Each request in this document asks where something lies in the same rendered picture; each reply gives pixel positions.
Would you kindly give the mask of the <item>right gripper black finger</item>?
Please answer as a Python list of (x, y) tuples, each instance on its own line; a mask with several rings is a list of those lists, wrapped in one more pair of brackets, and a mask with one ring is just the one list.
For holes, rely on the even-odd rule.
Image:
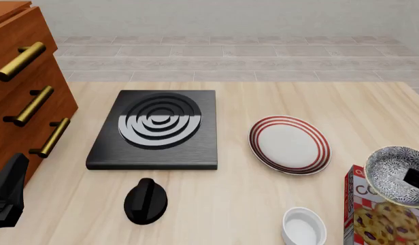
[(408, 169), (403, 181), (419, 189), (419, 170)]

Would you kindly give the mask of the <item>red cookies box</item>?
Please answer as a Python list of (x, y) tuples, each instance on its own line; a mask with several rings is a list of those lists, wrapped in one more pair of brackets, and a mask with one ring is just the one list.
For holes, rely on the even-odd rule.
[(386, 201), (353, 165), (344, 178), (343, 245), (419, 245), (419, 208)]

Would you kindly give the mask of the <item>round black stove knob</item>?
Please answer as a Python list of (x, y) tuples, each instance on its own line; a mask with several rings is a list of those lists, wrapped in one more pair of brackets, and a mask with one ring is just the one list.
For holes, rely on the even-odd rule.
[(124, 200), (127, 218), (137, 225), (148, 225), (164, 215), (168, 206), (165, 189), (151, 178), (142, 178)]

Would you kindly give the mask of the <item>flat black stove plate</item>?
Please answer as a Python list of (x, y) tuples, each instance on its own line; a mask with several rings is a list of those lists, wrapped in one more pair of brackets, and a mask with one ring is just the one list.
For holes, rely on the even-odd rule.
[(90, 170), (215, 170), (216, 92), (122, 90), (86, 158)]

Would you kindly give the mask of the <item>medium wooden drawer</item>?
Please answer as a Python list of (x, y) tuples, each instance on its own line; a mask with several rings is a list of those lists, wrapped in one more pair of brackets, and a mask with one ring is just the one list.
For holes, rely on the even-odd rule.
[(19, 129), (17, 126), (9, 122), (3, 122), (4, 116), (10, 116), (16, 113), (17, 105), (22, 101), (24, 92), (38, 85), (48, 85), (66, 82), (63, 74), (56, 62), (51, 56), (46, 59), (25, 81), (18, 85), (8, 97), (0, 101), (0, 171), (3, 166), (18, 152), (19, 147), (16, 145), (18, 141), (17, 134)]

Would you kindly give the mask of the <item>black patterned bowl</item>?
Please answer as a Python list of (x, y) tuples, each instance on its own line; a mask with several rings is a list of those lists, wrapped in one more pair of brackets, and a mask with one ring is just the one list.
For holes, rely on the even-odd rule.
[(364, 173), (370, 187), (387, 201), (419, 208), (419, 189), (403, 181), (408, 169), (419, 170), (419, 150), (387, 146), (368, 157)]

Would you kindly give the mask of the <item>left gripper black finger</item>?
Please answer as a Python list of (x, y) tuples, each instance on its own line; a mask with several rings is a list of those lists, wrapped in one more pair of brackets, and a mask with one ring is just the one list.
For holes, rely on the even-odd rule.
[(0, 171), (0, 197), (22, 195), (24, 179), (29, 160), (22, 153), (16, 153)]

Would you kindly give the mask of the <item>small wooden drawer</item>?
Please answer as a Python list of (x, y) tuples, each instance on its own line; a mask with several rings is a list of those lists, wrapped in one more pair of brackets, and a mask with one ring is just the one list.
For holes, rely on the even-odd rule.
[[(50, 134), (54, 131), (54, 127), (49, 126), (50, 122), (59, 122), (62, 118), (69, 118), (71, 120), (78, 109), (78, 105), (66, 82), (48, 85), (54, 89), (49, 99), (24, 127), (17, 126), (20, 130), (16, 138), (18, 140), (16, 142), (16, 145), (19, 147), (18, 152), (23, 153), (29, 159), (27, 173), (24, 179), (25, 182), (31, 179), (44, 160), (35, 154), (29, 154), (29, 150), (43, 146)], [(41, 90), (45, 86), (47, 85), (38, 85), (30, 90)], [(17, 116), (34, 98), (34, 96), (29, 94), (29, 91), (22, 94), (24, 97), (17, 105), (16, 113), (10, 116)]]

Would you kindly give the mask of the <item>wooden cabinet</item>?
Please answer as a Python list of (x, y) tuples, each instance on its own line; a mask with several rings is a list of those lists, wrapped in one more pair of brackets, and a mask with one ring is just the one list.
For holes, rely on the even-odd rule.
[(30, 1), (0, 1), (0, 24), (34, 6)]

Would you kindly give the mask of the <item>white plate with red rings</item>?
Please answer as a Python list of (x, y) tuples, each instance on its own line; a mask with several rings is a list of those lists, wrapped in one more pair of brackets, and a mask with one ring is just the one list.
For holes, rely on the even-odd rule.
[(255, 157), (266, 166), (288, 175), (313, 175), (329, 166), (332, 148), (313, 124), (287, 115), (266, 116), (248, 132)]

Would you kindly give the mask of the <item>small white ramekin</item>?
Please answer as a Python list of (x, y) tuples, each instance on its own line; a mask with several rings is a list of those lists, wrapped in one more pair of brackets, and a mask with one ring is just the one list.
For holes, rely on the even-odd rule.
[(325, 245), (327, 230), (323, 220), (312, 210), (294, 207), (282, 218), (285, 245)]

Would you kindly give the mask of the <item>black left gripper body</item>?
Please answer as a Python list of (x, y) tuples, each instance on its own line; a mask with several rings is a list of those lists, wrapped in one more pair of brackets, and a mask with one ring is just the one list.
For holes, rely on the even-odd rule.
[(23, 191), (0, 193), (0, 228), (15, 227), (24, 210)]

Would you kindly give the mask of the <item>large wooden drawer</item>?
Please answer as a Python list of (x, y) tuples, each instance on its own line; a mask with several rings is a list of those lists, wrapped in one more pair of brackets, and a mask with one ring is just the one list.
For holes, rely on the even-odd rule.
[(0, 24), (0, 69), (20, 54), (18, 48), (32, 46), (36, 42), (44, 44), (46, 50), (10, 81), (0, 81), (0, 101), (8, 97), (57, 50), (54, 38), (39, 7), (30, 7)]

